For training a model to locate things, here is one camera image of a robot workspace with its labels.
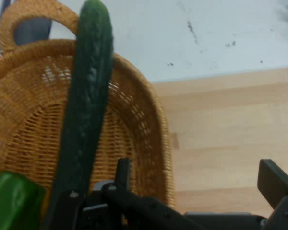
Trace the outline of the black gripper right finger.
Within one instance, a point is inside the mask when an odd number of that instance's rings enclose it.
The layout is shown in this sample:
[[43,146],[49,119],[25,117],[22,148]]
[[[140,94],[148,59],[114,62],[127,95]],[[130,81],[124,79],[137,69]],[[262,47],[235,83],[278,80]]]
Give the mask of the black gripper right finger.
[[261,159],[257,187],[273,212],[264,230],[288,230],[288,175],[271,159]]

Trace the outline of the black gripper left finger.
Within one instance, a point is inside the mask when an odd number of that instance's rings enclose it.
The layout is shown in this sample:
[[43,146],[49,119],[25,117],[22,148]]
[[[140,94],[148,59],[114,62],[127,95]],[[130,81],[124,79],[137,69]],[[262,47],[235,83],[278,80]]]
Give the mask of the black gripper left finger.
[[129,190],[130,161],[118,160],[115,179],[89,192],[91,162],[58,165],[46,230],[200,230],[196,222],[152,197]]

